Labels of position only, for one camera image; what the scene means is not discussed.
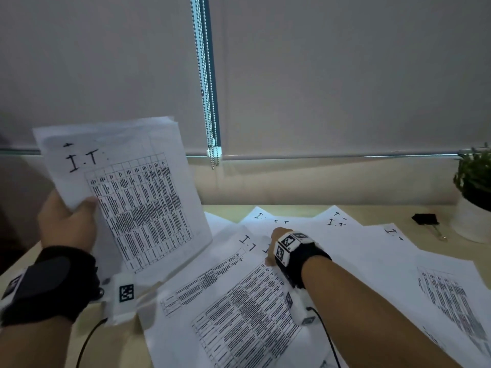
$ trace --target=desk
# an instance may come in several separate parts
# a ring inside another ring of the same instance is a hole
[[[313,217],[329,208],[329,205],[262,205],[271,214],[282,216]],[[204,205],[204,210],[212,214],[239,222],[254,205]],[[484,282],[491,288],[491,246],[473,243],[458,236],[448,226],[453,207],[451,206],[381,206],[381,205],[340,205],[350,216],[363,225],[396,223],[404,234],[420,249],[473,260]],[[432,228],[418,226],[411,216],[414,213],[436,213],[440,221],[440,230],[448,238],[448,242],[436,239],[430,231]],[[34,262],[40,251],[36,244],[7,272],[0,276],[0,292],[3,293],[12,272],[27,267]],[[75,322],[68,346],[68,356],[65,367],[74,368],[77,358],[90,330],[102,319],[99,304],[87,307]],[[145,337],[138,318],[131,322],[115,327],[100,328],[91,337],[83,354],[81,367],[152,367],[152,361],[145,344]]]

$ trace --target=wire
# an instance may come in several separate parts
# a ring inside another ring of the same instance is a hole
[[[324,325],[324,322],[322,321],[321,316],[319,315],[319,313],[317,312],[317,310],[314,309],[313,307],[307,307],[307,310],[314,311],[317,314],[317,316],[319,317],[319,319],[321,320],[322,327],[324,327],[324,331],[326,332],[326,335],[328,336],[329,344],[331,345],[331,349],[332,349],[332,352],[334,353],[334,358],[336,359],[336,363],[338,365],[338,368],[341,368],[341,364],[339,363],[339,359],[337,358],[336,349],[334,348],[334,345],[332,344],[331,336],[328,334],[328,330],[326,329],[326,326]]]
[[[82,355],[83,355],[83,352],[85,351],[85,347],[87,346],[89,340],[90,340],[90,337],[92,336],[92,334],[95,332],[95,330],[97,328],[99,328],[101,325],[103,325],[105,322],[107,322],[107,318],[105,319],[102,319],[100,322],[98,322],[94,328],[92,328],[92,330],[90,331],[89,335],[87,336],[87,339],[85,340],[85,342],[83,343],[83,346],[82,346],[82,350],[80,350],[80,353],[79,353],[79,358],[77,359],[77,365],[75,366],[76,368],[79,368],[80,366],[80,360],[82,360]]]

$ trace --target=white pot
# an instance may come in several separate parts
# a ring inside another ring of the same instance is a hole
[[[470,241],[491,244],[491,212],[479,208],[460,196],[451,228]]]

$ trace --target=roller blind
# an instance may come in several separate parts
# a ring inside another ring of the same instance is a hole
[[[0,147],[32,127],[173,115],[206,155],[189,0],[0,0]]]
[[[491,140],[491,0],[210,0],[224,159]]]

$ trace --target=right hand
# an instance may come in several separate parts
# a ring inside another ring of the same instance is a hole
[[[97,202],[96,197],[89,197],[71,213],[58,191],[51,191],[37,216],[41,246],[46,248],[61,245],[90,253],[97,234],[94,221]]]
[[[291,228],[284,228],[284,227],[277,227],[273,230],[273,233],[271,234],[271,243],[269,248],[267,249],[267,257],[264,260],[264,264],[266,266],[269,267],[276,266],[276,261],[274,260],[274,243],[278,241],[280,237],[282,237],[286,233],[289,233],[290,231],[293,230]]]

